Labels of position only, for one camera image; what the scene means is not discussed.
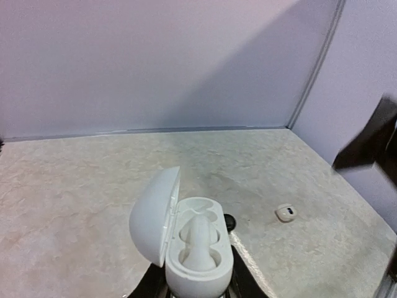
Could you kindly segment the white stem earbud charging case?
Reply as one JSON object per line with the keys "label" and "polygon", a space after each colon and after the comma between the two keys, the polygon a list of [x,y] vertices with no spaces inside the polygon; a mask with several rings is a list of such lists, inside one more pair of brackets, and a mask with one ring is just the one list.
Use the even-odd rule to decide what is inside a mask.
{"label": "white stem earbud charging case", "polygon": [[293,205],[282,204],[276,208],[275,214],[281,222],[288,223],[296,219],[298,212]]}

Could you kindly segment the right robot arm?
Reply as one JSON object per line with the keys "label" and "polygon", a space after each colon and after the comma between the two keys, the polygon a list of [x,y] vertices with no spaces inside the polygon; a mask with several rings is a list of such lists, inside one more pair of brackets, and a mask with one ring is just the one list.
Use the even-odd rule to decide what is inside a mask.
{"label": "right robot arm", "polygon": [[332,168],[396,230],[396,98],[382,95],[364,128],[336,155]]}

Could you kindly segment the white oval charging case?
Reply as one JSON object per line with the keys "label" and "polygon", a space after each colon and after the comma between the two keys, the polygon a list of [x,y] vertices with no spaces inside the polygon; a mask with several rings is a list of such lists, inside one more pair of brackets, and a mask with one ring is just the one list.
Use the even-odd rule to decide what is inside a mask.
{"label": "white oval charging case", "polygon": [[132,241],[165,270],[174,297],[222,297],[234,263],[223,209],[206,197],[179,199],[180,181],[178,166],[152,178],[130,214]]}

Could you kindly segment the black earbud charging case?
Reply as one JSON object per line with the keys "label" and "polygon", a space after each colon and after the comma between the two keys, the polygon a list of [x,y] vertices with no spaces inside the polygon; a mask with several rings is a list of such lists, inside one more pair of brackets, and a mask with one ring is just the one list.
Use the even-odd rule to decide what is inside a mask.
{"label": "black earbud charging case", "polygon": [[226,229],[231,233],[236,228],[236,219],[230,214],[224,214]]}

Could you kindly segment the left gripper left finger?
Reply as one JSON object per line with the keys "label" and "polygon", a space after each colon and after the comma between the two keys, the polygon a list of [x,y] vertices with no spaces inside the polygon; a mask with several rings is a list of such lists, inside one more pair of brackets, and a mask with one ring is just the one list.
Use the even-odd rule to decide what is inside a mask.
{"label": "left gripper left finger", "polygon": [[150,264],[141,281],[128,298],[169,297],[165,269]]}

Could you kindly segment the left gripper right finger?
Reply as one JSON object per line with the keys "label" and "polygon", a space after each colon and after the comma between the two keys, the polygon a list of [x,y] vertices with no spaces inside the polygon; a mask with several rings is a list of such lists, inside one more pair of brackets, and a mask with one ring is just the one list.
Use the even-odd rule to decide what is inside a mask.
{"label": "left gripper right finger", "polygon": [[228,297],[239,298],[269,298],[256,282],[244,260],[232,245],[233,272],[228,286]]}

